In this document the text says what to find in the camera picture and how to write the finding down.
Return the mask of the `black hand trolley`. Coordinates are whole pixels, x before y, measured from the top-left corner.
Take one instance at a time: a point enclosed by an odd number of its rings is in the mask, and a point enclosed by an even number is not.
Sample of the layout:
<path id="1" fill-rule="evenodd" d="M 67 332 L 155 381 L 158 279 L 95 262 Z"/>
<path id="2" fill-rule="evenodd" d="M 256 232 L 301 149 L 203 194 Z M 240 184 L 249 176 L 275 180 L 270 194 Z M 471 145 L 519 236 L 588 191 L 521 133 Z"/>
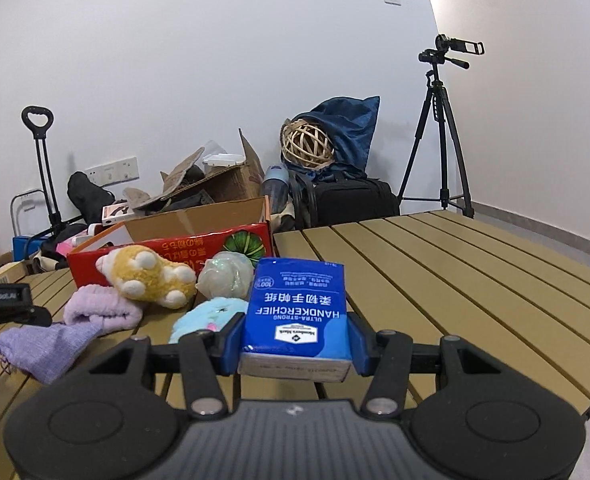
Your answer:
<path id="1" fill-rule="evenodd" d="M 59 235 L 70 224 L 82 220 L 82 216 L 79 214 L 78 216 L 64 220 L 62 218 L 58 200 L 56 199 L 56 189 L 53 184 L 47 148 L 47 133 L 54 122 L 53 113 L 47 107 L 29 105 L 22 109 L 21 119 L 24 126 L 30 130 L 30 133 L 33 136 L 40 180 L 39 191 L 44 196 L 49 220 L 48 229 L 32 235 L 25 243 L 23 258 L 24 260 L 28 260 L 30 258 L 30 244 L 32 244 L 34 240 L 39 240 L 47 235 Z"/>

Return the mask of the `red fruit cardboard box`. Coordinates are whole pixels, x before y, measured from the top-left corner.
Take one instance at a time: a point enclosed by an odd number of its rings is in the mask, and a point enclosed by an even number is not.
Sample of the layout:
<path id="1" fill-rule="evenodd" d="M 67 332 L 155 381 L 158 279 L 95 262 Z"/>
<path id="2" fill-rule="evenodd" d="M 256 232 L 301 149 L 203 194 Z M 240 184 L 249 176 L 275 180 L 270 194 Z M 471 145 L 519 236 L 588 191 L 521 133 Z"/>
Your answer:
<path id="1" fill-rule="evenodd" d="M 269 200 L 231 200 L 153 214 L 102 231 L 68 254 L 68 267 L 78 286 L 104 285 L 96 261 L 110 250 L 126 245 L 149 247 L 163 258 L 187 263 L 201 272 L 218 252 L 240 252 L 252 263 L 273 255 Z"/>

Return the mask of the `pink folded towel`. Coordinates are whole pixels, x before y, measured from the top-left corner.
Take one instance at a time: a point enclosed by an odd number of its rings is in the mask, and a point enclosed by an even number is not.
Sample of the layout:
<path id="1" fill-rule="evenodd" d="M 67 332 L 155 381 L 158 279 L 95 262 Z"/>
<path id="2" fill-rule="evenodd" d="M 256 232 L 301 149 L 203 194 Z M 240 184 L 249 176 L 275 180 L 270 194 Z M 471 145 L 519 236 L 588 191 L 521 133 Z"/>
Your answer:
<path id="1" fill-rule="evenodd" d="M 82 286 L 65 304 L 63 320 L 66 325 L 90 323 L 100 335 L 133 330 L 143 317 L 141 304 L 120 296 L 113 287 Z"/>

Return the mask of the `tan folding slat table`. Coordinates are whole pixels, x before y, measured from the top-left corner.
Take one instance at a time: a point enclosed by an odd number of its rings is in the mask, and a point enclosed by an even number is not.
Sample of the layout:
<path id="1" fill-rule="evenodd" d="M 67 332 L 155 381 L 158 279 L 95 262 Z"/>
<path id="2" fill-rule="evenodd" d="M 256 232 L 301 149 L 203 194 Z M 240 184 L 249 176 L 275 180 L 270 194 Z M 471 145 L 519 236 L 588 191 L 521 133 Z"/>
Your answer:
<path id="1" fill-rule="evenodd" d="M 490 224 L 425 212 L 284 233 L 283 256 L 342 263 L 346 296 L 373 330 L 421 344 L 463 338 L 568 401 L 586 443 L 577 479 L 590 479 L 590 266 Z M 337 408 L 368 382 L 225 377 L 226 408 L 251 414 L 197 439 L 188 478 L 409 478 L 409 454 L 386 434 L 352 434 Z"/>

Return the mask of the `torn brown cardboard box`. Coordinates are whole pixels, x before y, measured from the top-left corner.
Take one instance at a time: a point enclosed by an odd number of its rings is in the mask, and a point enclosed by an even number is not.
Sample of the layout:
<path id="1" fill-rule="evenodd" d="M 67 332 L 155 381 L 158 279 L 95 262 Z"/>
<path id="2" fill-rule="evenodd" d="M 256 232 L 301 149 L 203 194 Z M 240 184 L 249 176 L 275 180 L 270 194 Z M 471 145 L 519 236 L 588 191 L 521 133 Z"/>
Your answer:
<path id="1" fill-rule="evenodd" d="M 161 192 L 150 195 L 125 188 L 124 199 L 139 216 L 159 214 L 199 205 L 247 200 L 261 195 L 263 167 L 251 143 L 239 130 L 242 154 L 216 153 L 214 142 L 184 159 L 163 174 Z"/>

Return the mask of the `black luggage bag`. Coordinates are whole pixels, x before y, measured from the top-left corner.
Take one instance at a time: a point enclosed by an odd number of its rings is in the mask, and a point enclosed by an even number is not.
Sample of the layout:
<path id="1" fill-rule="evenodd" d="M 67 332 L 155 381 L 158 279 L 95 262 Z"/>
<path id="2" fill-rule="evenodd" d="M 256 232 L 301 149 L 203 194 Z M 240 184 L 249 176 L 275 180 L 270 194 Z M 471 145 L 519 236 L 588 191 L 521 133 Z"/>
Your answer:
<path id="1" fill-rule="evenodd" d="M 289 187 L 297 230 L 400 214 L 398 197 L 388 183 L 376 179 L 337 178 L 314 184 L 309 177 L 291 171 Z"/>

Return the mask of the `yellow white plush toy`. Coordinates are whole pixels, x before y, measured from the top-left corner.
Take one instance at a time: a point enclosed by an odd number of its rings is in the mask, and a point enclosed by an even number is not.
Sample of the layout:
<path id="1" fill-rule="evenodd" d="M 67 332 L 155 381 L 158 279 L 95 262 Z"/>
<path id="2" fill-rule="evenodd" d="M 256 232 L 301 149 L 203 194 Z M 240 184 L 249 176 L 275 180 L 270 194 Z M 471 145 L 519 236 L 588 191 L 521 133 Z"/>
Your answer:
<path id="1" fill-rule="evenodd" d="M 96 261 L 96 268 L 120 296 L 178 310 L 196 294 L 196 274 L 188 264 L 163 258 L 141 245 L 117 247 Z"/>

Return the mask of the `purple knitted pouch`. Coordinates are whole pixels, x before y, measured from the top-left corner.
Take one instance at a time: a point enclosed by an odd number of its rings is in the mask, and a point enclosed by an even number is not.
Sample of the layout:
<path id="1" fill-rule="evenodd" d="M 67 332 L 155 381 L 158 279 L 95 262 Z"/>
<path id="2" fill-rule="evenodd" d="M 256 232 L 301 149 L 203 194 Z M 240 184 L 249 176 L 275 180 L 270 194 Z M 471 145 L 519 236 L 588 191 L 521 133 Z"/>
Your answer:
<path id="1" fill-rule="evenodd" d="M 101 328 L 92 323 L 13 327 L 0 334 L 0 356 L 10 367 L 50 385 L 71 368 L 100 333 Z"/>

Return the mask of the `blue handkerchief tissue pack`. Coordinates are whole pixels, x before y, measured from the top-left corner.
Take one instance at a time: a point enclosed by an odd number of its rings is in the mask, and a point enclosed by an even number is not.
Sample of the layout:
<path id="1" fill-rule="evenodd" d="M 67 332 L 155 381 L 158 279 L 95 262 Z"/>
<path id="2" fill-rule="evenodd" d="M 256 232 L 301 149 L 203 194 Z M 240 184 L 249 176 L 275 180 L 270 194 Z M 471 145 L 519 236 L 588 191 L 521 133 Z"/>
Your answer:
<path id="1" fill-rule="evenodd" d="M 344 266 L 293 258 L 259 260 L 244 320 L 239 372 L 343 382 L 350 367 Z"/>

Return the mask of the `white wall socket strip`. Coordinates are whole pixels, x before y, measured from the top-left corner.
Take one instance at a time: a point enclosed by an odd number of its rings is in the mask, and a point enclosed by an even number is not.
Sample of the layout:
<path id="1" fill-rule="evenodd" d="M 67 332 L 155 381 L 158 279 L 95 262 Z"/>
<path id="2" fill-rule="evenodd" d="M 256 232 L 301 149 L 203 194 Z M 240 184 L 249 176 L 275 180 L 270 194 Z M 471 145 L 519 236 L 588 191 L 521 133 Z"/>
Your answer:
<path id="1" fill-rule="evenodd" d="M 107 162 L 84 170 L 89 180 L 99 186 L 130 182 L 139 177 L 138 158 L 126 157 L 116 162 Z"/>

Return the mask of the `woven rattan ball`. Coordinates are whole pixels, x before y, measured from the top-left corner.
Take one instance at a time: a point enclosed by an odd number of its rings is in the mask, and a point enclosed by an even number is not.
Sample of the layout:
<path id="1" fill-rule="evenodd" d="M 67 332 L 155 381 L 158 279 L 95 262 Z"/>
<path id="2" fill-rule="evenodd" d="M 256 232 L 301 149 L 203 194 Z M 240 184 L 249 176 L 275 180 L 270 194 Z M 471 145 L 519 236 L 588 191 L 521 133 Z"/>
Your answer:
<path id="1" fill-rule="evenodd" d="M 287 162 L 309 170 L 321 170 L 335 160 L 331 139 L 318 124 L 303 118 L 283 122 L 280 145 Z"/>

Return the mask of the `blue fabric bag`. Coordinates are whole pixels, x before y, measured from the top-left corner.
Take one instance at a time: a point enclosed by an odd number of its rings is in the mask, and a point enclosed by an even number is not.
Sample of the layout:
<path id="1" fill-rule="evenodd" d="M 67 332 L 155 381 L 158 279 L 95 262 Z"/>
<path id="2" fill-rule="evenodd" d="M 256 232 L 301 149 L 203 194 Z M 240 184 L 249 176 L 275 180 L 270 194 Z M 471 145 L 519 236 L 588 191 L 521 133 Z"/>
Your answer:
<path id="1" fill-rule="evenodd" d="M 323 101 L 309 112 L 296 115 L 291 120 L 303 118 L 322 128 L 334 145 L 335 160 L 321 170 L 293 165 L 282 154 L 281 161 L 290 170 L 304 174 L 315 183 L 331 182 L 337 178 L 364 179 L 380 102 L 379 96 L 366 99 L 337 96 Z"/>

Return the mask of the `light blue plush toy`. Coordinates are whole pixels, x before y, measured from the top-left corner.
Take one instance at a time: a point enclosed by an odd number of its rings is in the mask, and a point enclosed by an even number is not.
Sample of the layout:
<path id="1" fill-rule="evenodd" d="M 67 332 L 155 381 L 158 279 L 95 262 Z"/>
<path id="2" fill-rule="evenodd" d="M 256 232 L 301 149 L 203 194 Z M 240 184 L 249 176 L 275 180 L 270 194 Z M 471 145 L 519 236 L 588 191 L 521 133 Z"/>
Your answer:
<path id="1" fill-rule="evenodd" d="M 248 302 L 239 298 L 216 297 L 198 304 L 173 323 L 169 344 L 176 344 L 179 339 L 198 330 L 220 332 L 225 324 L 238 313 L 247 312 Z"/>

